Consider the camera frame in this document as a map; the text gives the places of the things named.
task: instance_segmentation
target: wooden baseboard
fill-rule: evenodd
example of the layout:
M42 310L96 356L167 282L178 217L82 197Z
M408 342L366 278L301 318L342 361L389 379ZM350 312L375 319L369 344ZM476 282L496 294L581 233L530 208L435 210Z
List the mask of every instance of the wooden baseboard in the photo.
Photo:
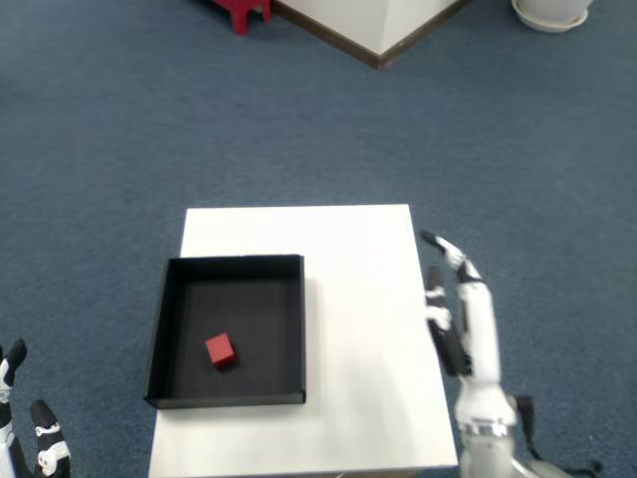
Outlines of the wooden baseboard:
M299 12L298 10L289 7L288 5L282 3L280 0L272 0L272 10L277 15L282 16L289 22L299 25L304 30L307 30L313 35L337 47L338 49L343 50L355 59L366 63L372 68L381 69L389 65L398 56L409 50L411 47L416 45L427 35L433 32L436 28L444 24L449 18L458 13L462 9L462 7L464 7L470 1L471 0L456 0L434 18L407 35L400 42L398 42L396 45L382 54L374 53L371 50L366 49L362 45L358 45L357 43L352 42L348 38L343 37L339 33L336 33L333 29L317 22L309 16Z

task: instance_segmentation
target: robot finger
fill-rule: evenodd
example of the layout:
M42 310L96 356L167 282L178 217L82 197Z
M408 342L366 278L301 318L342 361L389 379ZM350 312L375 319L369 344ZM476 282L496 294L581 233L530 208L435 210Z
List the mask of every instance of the robot finger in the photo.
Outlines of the robot finger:
M467 355L447 309L442 273L435 266L427 271L425 298L427 325L445 371L451 376L468 374Z
M16 370L22 364L27 356L27 346L22 339L18 339L11 351L7 354L0 363L0 380L4 382L7 387L12 387L16 378Z
M33 404L31 417L38 437L35 478L70 478L71 453L58 418L44 400Z

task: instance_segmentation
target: red stool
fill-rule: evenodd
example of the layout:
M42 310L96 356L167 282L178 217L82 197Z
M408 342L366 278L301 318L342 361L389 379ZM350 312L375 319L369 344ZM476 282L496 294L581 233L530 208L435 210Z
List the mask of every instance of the red stool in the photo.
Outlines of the red stool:
M263 21L270 21L270 0L213 0L230 12L232 31L237 35L248 32L248 13L255 7L261 7Z

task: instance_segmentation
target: white tabletop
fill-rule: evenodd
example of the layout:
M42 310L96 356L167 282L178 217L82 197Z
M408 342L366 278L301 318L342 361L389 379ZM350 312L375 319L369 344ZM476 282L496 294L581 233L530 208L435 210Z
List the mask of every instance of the white tabletop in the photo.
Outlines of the white tabletop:
M302 254L308 401L158 410L150 478L457 463L407 205L189 209L181 255Z

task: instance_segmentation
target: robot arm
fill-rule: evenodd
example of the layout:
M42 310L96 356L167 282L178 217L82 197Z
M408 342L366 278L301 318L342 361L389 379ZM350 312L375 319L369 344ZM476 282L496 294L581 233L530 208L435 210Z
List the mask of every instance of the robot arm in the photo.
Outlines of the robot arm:
M462 381L456 419L471 431L507 434L516 412L500 387L500 352L491 292L473 263L457 247L434 234L422 238L443 253L456 273L463 330L457 332L447 309L442 274L427 274L427 323L445 369Z
M426 319L438 356L449 375L461 381L456 402L456 421L462 431L464 451L462 478L570 478L562 469L541 461L531 445L532 412L523 415L523 425L536 460L529 466L515 459L513 430L516 409L529 411L500 386L500 352L493 300L489 288L473 263L457 247L429 232L421 237L438 249L455 271L461 301L462 330L459 332L447 308L442 274L430 267L425 284ZM594 478L600 465L572 473Z
M4 358L0 348L0 478L70 478L71 454L58 419L43 400L31 407L38 437L38 458L32 473L26 465L19 439L13 433L10 396L16 369L27 348L18 340Z

